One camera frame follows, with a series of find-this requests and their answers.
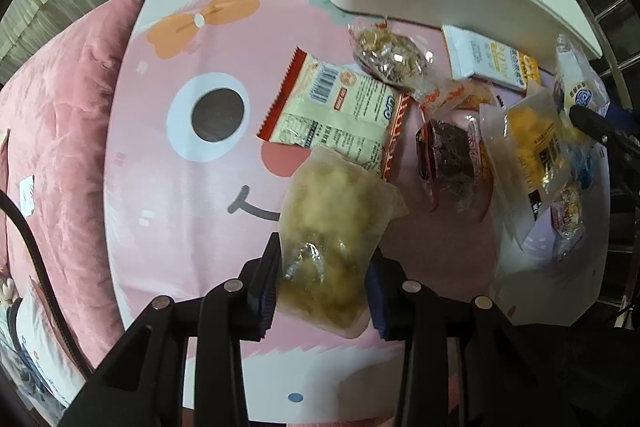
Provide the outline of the pink quilted blanket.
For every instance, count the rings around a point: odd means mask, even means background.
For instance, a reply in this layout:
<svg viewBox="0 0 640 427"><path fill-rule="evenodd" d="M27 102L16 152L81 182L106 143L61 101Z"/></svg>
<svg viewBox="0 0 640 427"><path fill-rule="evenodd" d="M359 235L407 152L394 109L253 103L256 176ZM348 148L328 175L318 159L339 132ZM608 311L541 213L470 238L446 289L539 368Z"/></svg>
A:
<svg viewBox="0 0 640 427"><path fill-rule="evenodd" d="M101 4L1 90L1 188L27 206L55 297L91 366L124 331L107 259L103 175L119 69L144 2Z"/></svg>

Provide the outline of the cartoon printed table cover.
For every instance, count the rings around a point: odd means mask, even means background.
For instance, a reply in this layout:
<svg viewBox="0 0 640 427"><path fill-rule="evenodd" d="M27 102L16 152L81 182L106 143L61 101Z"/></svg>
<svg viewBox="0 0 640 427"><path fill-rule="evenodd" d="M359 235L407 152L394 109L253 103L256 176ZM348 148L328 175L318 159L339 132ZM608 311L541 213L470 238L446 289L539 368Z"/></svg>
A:
<svg viewBox="0 0 640 427"><path fill-rule="evenodd" d="M307 151L258 131L296 49L352 66L350 15L331 0L145 0L122 62L106 146L108 260L126 323L157 295L203 296L259 256ZM390 179L408 215L383 253L440 295L489 294L516 323L570 324L597 300L608 247L608 164L596 156L585 242L552 256L542 218L524 245L497 211L431 210L409 107Z"/></svg>

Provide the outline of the brown date clear packet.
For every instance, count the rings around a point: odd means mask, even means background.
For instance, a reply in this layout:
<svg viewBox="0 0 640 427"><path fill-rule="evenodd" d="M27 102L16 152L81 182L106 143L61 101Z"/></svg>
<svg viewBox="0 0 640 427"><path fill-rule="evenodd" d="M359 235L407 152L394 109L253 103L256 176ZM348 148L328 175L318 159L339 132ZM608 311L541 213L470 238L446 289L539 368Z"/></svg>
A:
<svg viewBox="0 0 640 427"><path fill-rule="evenodd" d="M482 104L495 105L496 99L486 82L471 79L436 79L419 98L419 105L428 116L457 108L479 110Z"/></svg>

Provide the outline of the granola cluster clear packet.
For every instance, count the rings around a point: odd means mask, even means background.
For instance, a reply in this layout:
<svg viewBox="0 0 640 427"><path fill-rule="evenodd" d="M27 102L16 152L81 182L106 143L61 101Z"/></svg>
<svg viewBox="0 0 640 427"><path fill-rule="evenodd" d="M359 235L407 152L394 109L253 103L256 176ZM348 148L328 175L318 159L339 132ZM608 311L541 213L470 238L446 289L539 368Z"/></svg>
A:
<svg viewBox="0 0 640 427"><path fill-rule="evenodd" d="M431 59L427 50L387 22L348 26L352 54L372 77L404 91L425 86Z"/></svg>

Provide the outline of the metal window grille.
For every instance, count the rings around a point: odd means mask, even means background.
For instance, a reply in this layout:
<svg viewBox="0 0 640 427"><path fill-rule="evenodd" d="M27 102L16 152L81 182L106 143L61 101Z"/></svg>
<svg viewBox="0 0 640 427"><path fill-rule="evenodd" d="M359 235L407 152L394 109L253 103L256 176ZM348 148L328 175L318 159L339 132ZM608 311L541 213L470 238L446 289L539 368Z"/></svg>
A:
<svg viewBox="0 0 640 427"><path fill-rule="evenodd" d="M578 0L594 26L603 55L591 65L617 108L639 108L639 0ZM639 210L618 180L611 182L608 257L600 296L582 325L639 325Z"/></svg>

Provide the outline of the barcode red-edged snack packet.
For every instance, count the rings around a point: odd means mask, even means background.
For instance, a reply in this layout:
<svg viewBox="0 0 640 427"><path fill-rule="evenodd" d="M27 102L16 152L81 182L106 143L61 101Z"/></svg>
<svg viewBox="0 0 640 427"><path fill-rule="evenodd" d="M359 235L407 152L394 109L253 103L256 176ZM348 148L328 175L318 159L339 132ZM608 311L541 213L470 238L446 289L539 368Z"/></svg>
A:
<svg viewBox="0 0 640 427"><path fill-rule="evenodd" d="M388 84L296 49L257 136L325 146L386 179L408 106L408 95Z"/></svg>

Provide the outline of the white orange snack box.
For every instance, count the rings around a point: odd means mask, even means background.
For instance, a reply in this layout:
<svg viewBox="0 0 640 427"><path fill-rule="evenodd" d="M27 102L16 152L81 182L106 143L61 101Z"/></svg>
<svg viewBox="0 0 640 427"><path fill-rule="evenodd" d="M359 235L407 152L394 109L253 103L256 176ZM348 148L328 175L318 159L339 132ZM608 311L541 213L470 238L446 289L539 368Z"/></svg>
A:
<svg viewBox="0 0 640 427"><path fill-rule="evenodd" d="M480 79L518 93L541 83L537 61L529 55L456 26L442 26L454 80Z"/></svg>

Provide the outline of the dark brown cake packet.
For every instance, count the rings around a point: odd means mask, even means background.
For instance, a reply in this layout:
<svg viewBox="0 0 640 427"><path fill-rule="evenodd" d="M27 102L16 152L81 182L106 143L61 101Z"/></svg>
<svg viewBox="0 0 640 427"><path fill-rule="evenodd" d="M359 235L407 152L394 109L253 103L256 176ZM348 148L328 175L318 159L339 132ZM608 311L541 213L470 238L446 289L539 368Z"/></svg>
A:
<svg viewBox="0 0 640 427"><path fill-rule="evenodd" d="M494 176L480 134L480 113L455 109L416 132L420 179L434 210L442 206L468 221L488 213Z"/></svg>

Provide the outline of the clear bag pale puffs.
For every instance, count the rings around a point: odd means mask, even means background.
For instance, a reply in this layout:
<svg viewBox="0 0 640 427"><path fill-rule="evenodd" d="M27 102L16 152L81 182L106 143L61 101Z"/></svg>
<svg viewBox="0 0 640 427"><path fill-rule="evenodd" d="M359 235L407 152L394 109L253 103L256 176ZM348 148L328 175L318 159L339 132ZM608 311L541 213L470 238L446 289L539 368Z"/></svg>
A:
<svg viewBox="0 0 640 427"><path fill-rule="evenodd" d="M360 336L370 321L369 262L390 221L407 213L394 184L315 148L288 184L280 214L278 309L343 338Z"/></svg>

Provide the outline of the blue yellow snack packet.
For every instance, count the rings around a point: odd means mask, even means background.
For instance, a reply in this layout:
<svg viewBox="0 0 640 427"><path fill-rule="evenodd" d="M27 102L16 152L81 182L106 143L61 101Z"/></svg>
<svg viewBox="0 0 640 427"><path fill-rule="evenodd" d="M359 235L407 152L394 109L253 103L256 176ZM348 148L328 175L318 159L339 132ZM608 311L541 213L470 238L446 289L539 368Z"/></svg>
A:
<svg viewBox="0 0 640 427"><path fill-rule="evenodd" d="M563 34L555 40L555 68L553 98L563 125L572 175L578 184L587 187L593 177L589 157L594 141L570 122L570 109L585 107L604 116L610 98L580 45Z"/></svg>

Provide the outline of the yellow puffs clear bag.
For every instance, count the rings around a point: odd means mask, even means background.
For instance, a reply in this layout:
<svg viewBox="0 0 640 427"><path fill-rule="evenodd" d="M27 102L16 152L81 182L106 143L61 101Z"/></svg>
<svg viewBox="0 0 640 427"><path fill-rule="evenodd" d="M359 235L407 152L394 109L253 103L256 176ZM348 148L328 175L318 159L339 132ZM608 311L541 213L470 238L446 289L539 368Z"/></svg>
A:
<svg viewBox="0 0 640 427"><path fill-rule="evenodd" d="M480 106L480 135L495 178L502 220L518 245L578 177L590 152L553 92L539 84L509 106Z"/></svg>

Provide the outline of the dark nut cluster packet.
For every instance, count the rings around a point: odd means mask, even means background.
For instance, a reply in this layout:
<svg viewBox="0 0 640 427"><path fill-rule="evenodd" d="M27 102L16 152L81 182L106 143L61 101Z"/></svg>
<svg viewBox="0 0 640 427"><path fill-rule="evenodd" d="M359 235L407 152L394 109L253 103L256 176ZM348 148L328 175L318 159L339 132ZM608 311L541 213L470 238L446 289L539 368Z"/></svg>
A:
<svg viewBox="0 0 640 427"><path fill-rule="evenodd" d="M582 195L576 183L567 183L551 205L551 223L555 233L553 256L565 258L585 235L582 220Z"/></svg>

